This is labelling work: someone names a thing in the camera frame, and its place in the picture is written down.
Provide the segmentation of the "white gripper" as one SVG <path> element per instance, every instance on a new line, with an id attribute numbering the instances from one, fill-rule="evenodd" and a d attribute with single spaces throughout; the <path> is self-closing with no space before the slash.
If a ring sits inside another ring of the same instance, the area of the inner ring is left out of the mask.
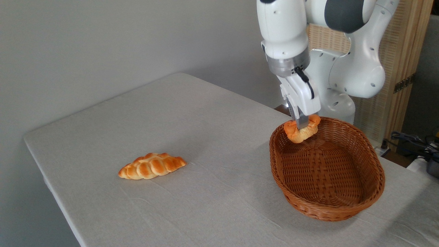
<path id="1" fill-rule="evenodd" d="M 278 75 L 277 78 L 292 120 L 296 120 L 298 130 L 306 128 L 309 116 L 320 111 L 317 86 L 305 73 L 293 73 L 288 77 Z"/>

